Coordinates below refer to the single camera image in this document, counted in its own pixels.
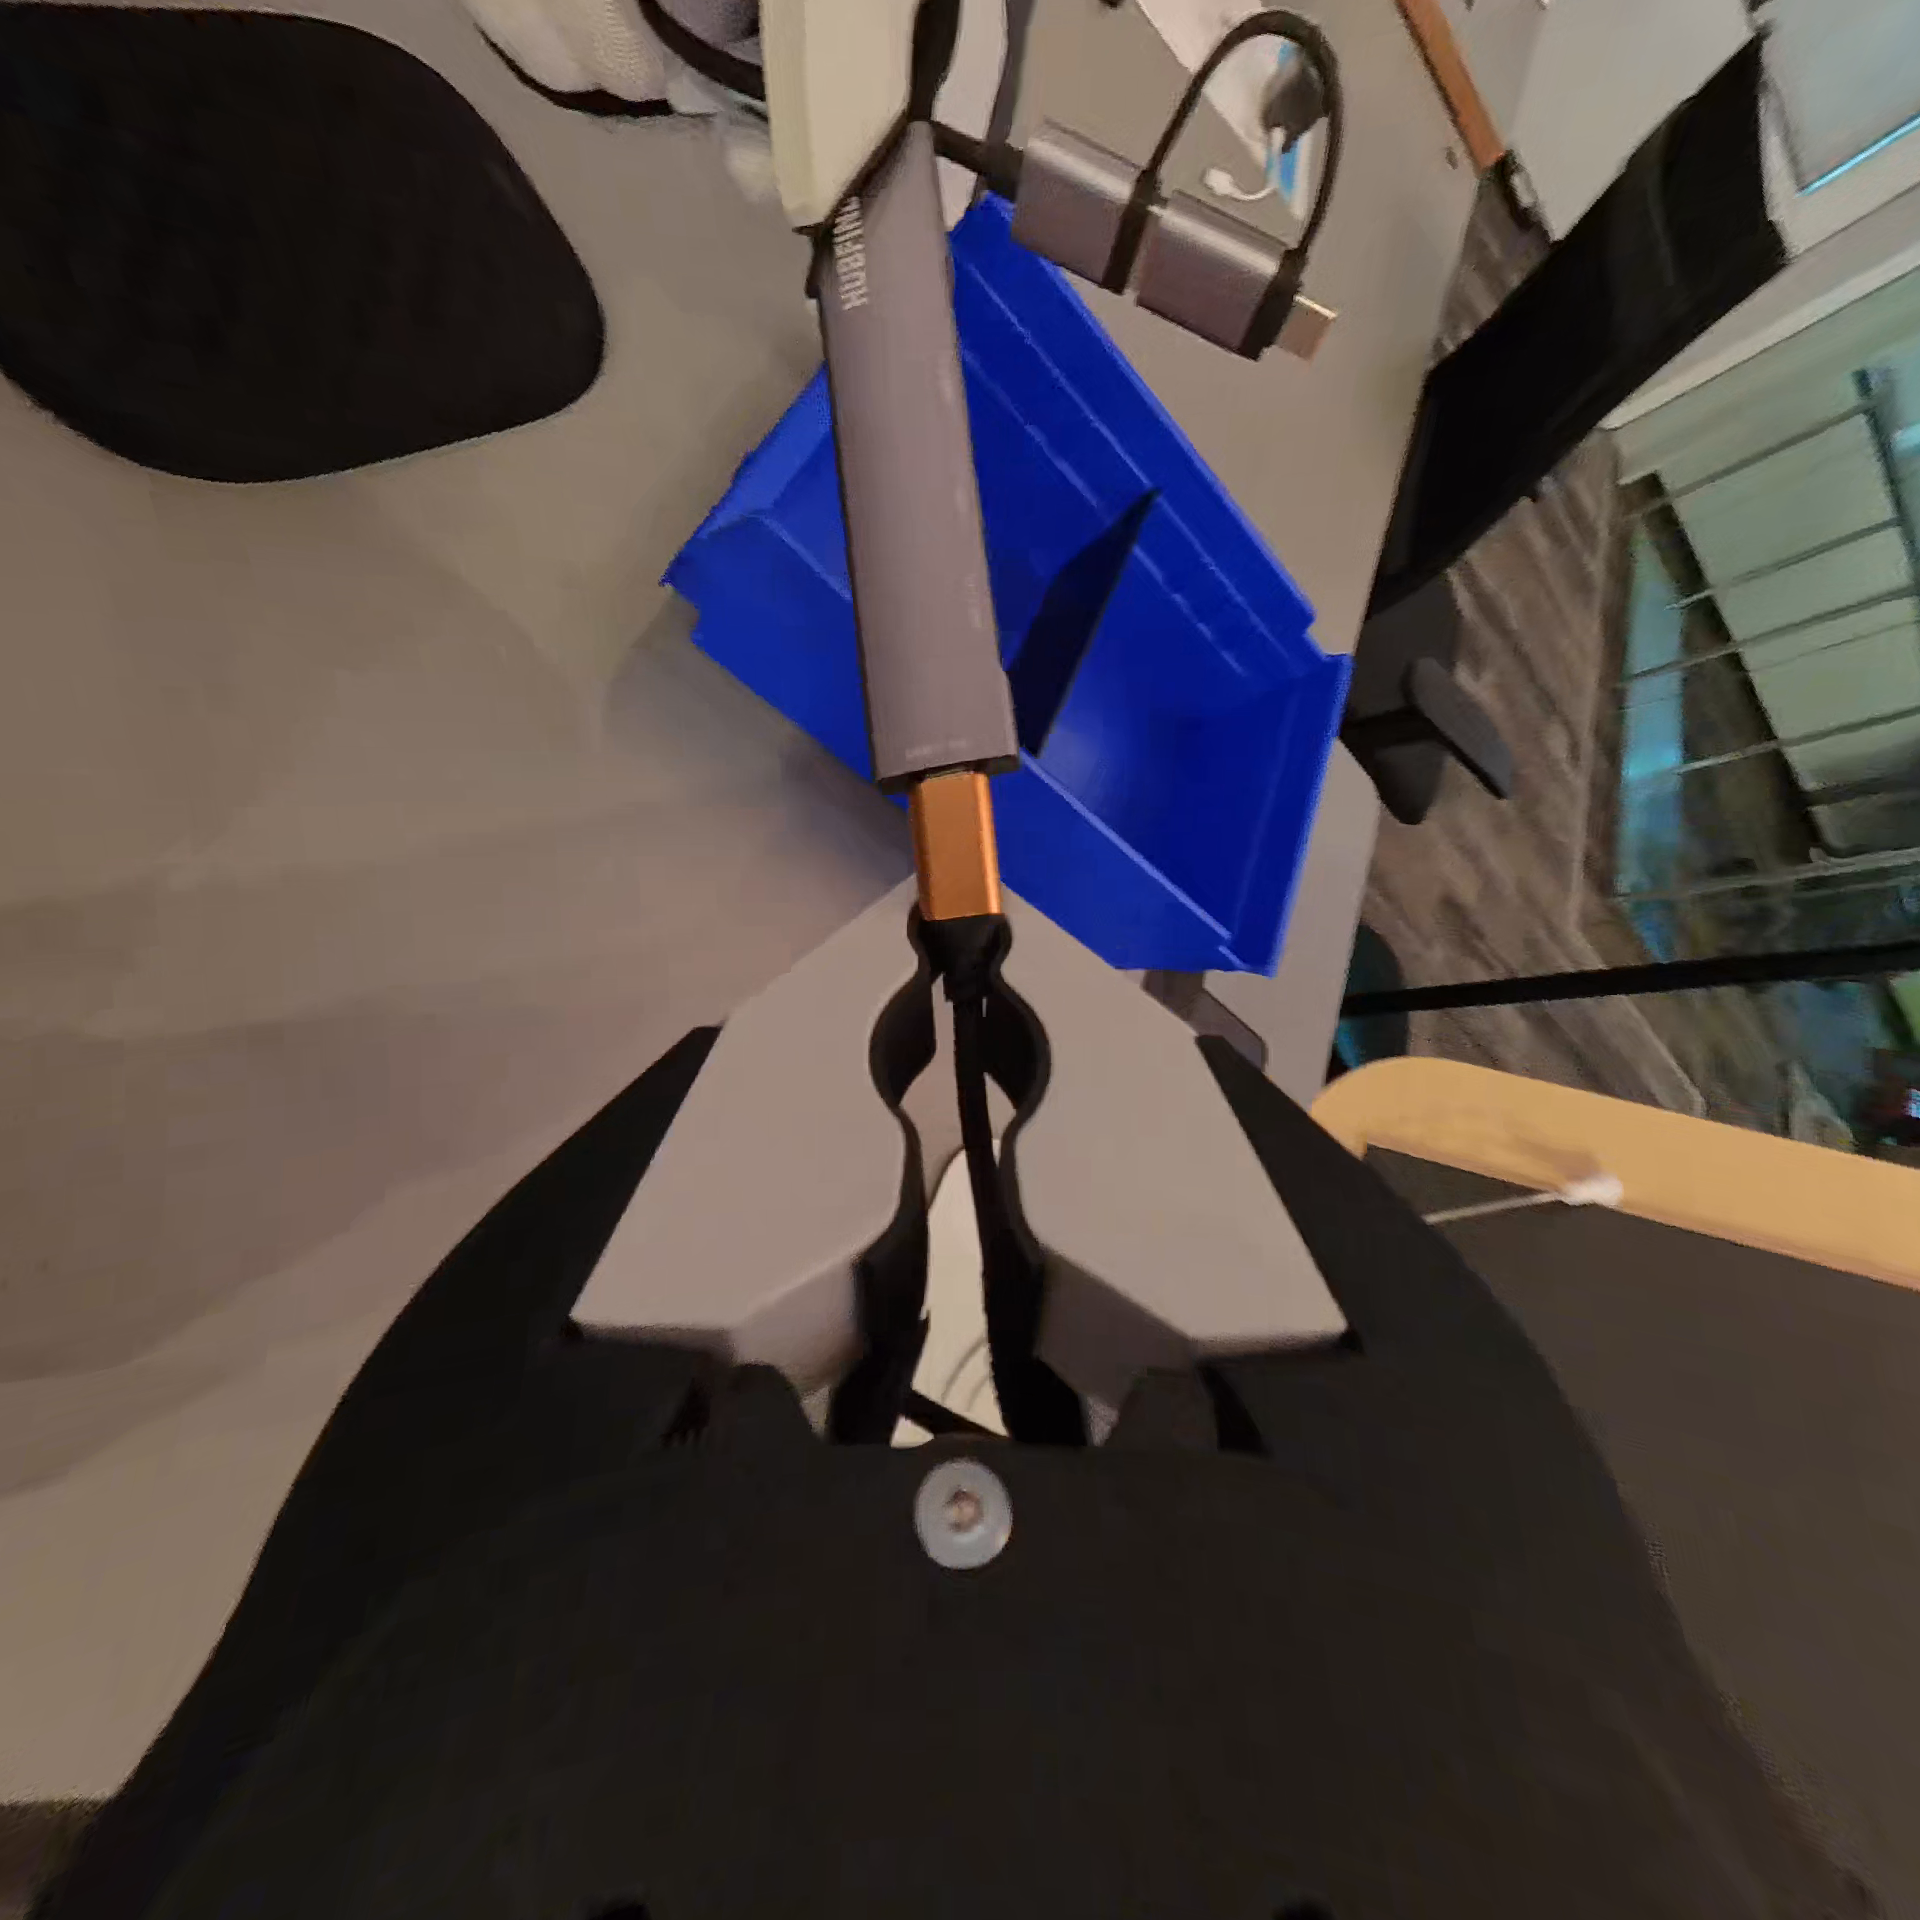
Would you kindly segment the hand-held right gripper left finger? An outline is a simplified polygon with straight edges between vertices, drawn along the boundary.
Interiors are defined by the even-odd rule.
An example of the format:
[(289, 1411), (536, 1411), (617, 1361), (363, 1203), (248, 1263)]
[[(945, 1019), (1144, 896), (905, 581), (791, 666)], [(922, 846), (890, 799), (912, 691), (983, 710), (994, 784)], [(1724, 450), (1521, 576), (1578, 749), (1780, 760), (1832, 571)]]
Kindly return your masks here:
[(780, 1370), (842, 1443), (888, 1443), (929, 1331), (934, 1062), (911, 902), (878, 902), (718, 1027), (574, 1321)]

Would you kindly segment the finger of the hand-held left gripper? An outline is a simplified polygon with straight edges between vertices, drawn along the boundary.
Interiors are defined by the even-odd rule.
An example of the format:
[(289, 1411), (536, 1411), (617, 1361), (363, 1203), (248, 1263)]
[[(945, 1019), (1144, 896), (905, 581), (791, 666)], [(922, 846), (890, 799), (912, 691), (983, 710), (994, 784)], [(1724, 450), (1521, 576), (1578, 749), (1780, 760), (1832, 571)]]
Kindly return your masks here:
[(905, 115), (916, 2), (763, 2), (762, 82), (790, 229), (818, 229)]

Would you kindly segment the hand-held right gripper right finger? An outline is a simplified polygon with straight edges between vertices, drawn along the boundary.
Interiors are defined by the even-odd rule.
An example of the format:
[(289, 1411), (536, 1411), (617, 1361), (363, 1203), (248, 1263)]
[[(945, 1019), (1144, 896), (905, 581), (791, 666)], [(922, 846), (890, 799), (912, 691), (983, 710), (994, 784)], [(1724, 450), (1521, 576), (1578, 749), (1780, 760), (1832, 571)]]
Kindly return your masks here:
[(992, 1381), (1012, 1437), (1084, 1443), (1146, 1373), (1350, 1330), (1198, 1035), (1041, 911), (992, 987)]

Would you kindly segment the grey usb adapter plug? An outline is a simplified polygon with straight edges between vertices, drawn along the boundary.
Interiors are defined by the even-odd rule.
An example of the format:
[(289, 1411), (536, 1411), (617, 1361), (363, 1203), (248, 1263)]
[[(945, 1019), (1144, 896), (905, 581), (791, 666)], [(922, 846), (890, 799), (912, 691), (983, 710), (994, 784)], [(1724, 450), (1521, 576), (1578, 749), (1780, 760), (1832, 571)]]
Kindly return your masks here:
[[(1209, 82), (1242, 50), (1275, 42), (1283, 71), (1263, 94), (1273, 152), (1314, 136), (1311, 200), (1289, 239), (1249, 222), (1219, 197), (1168, 185), (1168, 162), (1206, 103)], [(1086, 134), (1043, 122), (1018, 152), (1012, 237), (1058, 270), (1191, 335), (1260, 360), (1279, 349), (1312, 360), (1336, 310), (1305, 291), (1312, 249), (1328, 222), (1346, 145), (1338, 51), (1307, 16), (1267, 6), (1231, 24), (1193, 67), (1152, 152), (1128, 159)]]

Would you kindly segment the black cable orange plugs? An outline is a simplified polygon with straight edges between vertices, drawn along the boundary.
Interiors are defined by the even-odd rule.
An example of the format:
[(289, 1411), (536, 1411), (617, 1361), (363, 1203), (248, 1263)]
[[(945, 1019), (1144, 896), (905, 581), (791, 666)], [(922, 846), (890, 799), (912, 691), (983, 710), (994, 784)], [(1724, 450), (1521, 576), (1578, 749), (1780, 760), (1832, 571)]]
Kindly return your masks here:
[(936, 1437), (969, 1427), (915, 1390), (929, 1337), (931, 1227), (927, 1158), (905, 1095), (934, 1062), (934, 999), (943, 991), (1002, 1426), (1019, 1443), (1084, 1449), (1084, 1401), (1041, 1355), (1049, 1269), (1024, 1213), (1018, 1142), (1049, 1090), (1051, 1054), (1041, 1015), (1004, 978), (1016, 931), (1002, 897), (991, 779), (927, 775), (907, 785), (907, 816), (920, 888), (905, 928), (915, 971), (883, 1003), (870, 1040), (872, 1082), (900, 1136), (903, 1167), (891, 1217), (854, 1263), (858, 1346), (828, 1398), (828, 1435), (884, 1443), (922, 1415)]

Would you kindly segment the long grey usb hub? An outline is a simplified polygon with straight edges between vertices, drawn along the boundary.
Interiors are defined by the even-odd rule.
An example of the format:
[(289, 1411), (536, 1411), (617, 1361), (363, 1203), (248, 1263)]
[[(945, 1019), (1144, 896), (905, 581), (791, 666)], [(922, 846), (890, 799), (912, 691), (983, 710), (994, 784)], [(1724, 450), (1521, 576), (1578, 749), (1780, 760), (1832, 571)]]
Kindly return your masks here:
[(931, 122), (903, 121), (816, 247), (874, 779), (1018, 760)]

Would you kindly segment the blue plastic bin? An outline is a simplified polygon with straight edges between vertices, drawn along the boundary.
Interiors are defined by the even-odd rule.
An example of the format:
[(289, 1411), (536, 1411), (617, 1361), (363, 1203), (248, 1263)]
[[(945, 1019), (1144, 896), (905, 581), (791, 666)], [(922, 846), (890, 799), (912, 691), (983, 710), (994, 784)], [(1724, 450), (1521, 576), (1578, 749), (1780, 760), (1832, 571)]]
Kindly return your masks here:
[(1352, 665), (999, 199), (951, 234), (1002, 657), (1051, 699), (1002, 874), (1119, 969), (1275, 966)]

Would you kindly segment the black board wooden rim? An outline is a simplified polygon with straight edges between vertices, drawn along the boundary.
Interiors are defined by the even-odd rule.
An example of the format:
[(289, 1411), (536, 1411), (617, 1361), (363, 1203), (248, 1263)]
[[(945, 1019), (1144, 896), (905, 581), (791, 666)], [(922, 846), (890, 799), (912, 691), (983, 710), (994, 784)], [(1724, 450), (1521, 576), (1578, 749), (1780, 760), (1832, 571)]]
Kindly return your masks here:
[(1521, 1318), (1770, 1777), (1916, 1914), (1916, 1170), (1442, 1061), (1312, 1115)]

